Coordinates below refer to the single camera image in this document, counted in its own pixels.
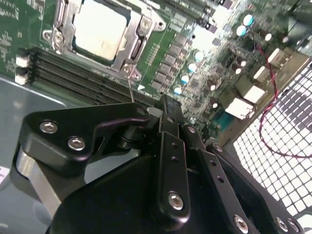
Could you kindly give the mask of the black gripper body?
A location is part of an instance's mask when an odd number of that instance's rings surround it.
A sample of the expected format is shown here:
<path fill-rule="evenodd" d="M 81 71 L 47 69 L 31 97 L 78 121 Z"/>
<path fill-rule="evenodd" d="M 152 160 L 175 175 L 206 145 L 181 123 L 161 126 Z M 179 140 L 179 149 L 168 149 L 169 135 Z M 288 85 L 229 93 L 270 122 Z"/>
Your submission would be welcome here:
<path fill-rule="evenodd" d="M 132 159 L 69 195 L 50 225 L 52 234 L 163 234 L 152 218 L 154 159 Z M 180 234 L 226 234 L 204 179 L 188 172 L 191 216 Z"/>

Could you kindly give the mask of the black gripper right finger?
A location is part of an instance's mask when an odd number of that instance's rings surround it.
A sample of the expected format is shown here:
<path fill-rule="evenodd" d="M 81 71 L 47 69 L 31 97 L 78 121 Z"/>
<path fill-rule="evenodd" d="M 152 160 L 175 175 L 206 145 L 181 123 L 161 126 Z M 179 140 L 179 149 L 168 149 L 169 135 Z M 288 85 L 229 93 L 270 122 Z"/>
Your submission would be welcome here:
<path fill-rule="evenodd" d="M 226 150 L 206 147 L 198 132 L 183 125 L 191 161 L 208 182 L 221 234 L 302 234 L 304 229 Z"/>

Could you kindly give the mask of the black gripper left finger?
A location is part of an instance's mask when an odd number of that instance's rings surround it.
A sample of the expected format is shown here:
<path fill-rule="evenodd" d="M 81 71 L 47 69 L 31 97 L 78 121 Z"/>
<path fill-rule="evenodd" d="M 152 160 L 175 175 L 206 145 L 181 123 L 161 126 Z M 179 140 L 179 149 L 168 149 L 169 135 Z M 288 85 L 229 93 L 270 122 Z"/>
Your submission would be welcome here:
<path fill-rule="evenodd" d="M 18 172 L 50 217 L 73 192 L 132 159 L 154 159 L 150 212 L 158 225 L 188 222 L 191 204 L 181 104 L 133 102 L 34 112 L 20 129 Z"/>

